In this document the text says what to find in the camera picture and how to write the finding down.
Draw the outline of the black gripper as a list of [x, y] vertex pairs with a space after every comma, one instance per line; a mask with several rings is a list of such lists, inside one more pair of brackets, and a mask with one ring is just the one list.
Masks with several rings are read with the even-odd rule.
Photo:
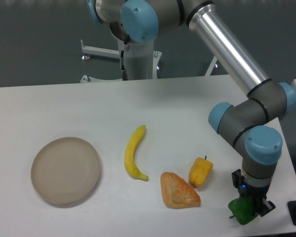
[[241, 174], [241, 169], [238, 169], [231, 174], [234, 188], [238, 190], [239, 196], [252, 197], [254, 203], [255, 216], [263, 217], [276, 208], [275, 204], [267, 200], [267, 192], [270, 184], [255, 187], [244, 182], [244, 176]]

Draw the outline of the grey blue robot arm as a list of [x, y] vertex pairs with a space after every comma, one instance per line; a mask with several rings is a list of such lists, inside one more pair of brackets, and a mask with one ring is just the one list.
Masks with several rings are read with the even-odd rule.
[[296, 105], [295, 90], [275, 83], [246, 52], [216, 13], [211, 0], [89, 0], [93, 21], [108, 23], [119, 41], [123, 80], [153, 77], [155, 38], [181, 25], [197, 33], [247, 96], [237, 106], [217, 104], [210, 112], [211, 127], [242, 157], [232, 181], [240, 197], [253, 204], [252, 214], [274, 209], [266, 199], [283, 140], [267, 123]]

